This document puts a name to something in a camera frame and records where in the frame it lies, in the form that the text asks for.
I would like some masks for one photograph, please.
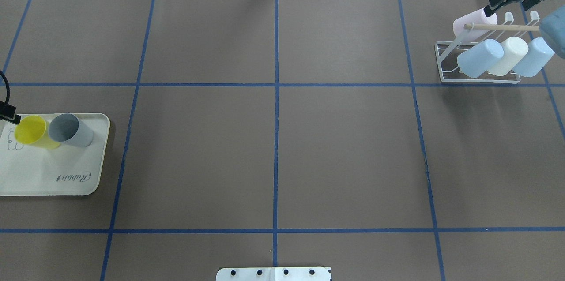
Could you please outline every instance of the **gray table surface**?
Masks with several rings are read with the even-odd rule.
[[[439,83],[485,4],[0,0],[19,112],[112,122],[93,194],[0,198],[0,279],[565,279],[565,63]]]

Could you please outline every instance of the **blue cup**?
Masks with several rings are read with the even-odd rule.
[[[555,52],[542,37],[534,38],[528,47],[528,54],[514,66],[513,70],[520,76],[533,77],[549,62]]]
[[[502,45],[489,38],[462,52],[457,57],[457,64],[465,75],[477,78],[493,67],[503,56]]]

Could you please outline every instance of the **gray cup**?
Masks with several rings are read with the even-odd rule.
[[[69,146],[90,146],[94,133],[72,113],[57,116],[49,124],[49,138]]]

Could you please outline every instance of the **cup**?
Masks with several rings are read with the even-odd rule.
[[[457,57],[457,64],[465,75],[477,78],[498,63],[503,56],[501,44],[489,38],[462,52]]]
[[[498,16],[496,16],[495,13],[487,17],[482,8],[480,10],[471,12],[468,15],[461,16],[453,22],[453,33],[456,35],[456,37],[464,31],[463,26],[468,23],[496,25],[498,23]],[[487,32],[488,30],[472,30],[463,42],[465,43],[475,41],[477,38],[481,37]]]
[[[509,37],[501,45],[504,48],[504,57],[489,69],[489,72],[494,76],[508,74],[526,56],[529,50],[528,44],[519,37]]]
[[[49,125],[49,137],[69,146],[90,146],[93,136],[92,129],[72,113],[60,114]]]
[[[542,37],[534,38],[528,47],[528,54],[512,70],[520,76],[533,77],[549,62],[555,52]]]
[[[25,146],[54,149],[61,145],[49,138],[49,122],[41,116],[26,116],[14,130],[16,141]]]

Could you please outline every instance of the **cup rack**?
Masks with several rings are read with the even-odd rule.
[[[459,70],[457,57],[462,52],[472,48],[476,44],[493,38],[498,41],[505,32],[514,32],[513,36],[521,37],[526,32],[539,32],[539,14],[536,11],[530,12],[530,20],[526,25],[512,25],[514,16],[511,12],[506,12],[503,24],[465,24],[464,30],[454,41],[437,41],[435,44],[437,69],[442,82],[477,82],[492,84],[517,84],[521,81],[520,75],[510,71],[505,76],[495,76],[485,72],[478,78],[470,78]],[[466,42],[466,38],[472,30],[488,30],[479,42]]]

